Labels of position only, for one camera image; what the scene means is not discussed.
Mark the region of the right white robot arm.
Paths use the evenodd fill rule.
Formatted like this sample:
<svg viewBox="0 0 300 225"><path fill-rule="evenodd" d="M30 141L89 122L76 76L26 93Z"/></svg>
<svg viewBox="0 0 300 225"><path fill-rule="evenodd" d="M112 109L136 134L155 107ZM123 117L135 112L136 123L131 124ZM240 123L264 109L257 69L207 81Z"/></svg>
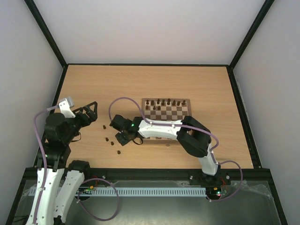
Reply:
<svg viewBox="0 0 300 225"><path fill-rule="evenodd" d="M150 137L176 140L189 155L199 160L208 183L216 183L221 178L220 165L212 151L214 136L191 116L185 116L182 120L161 121L144 117L130 120L117 114L111 119L110 126L118 131L115 137L122 146L136 138L141 141Z"/></svg>

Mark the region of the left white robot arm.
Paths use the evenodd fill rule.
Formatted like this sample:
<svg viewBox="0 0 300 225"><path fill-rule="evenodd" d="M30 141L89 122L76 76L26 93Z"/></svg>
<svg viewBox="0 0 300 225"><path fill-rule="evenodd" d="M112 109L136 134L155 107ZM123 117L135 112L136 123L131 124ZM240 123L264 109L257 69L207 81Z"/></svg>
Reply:
<svg viewBox="0 0 300 225"><path fill-rule="evenodd" d="M85 178L90 176L87 161L74 160L67 165L70 143L80 135L80 129L98 118L97 102L71 110L67 98L45 111L59 109L45 120L45 142L38 140L41 152L37 155L37 187L28 225L63 225L71 202Z"/></svg>

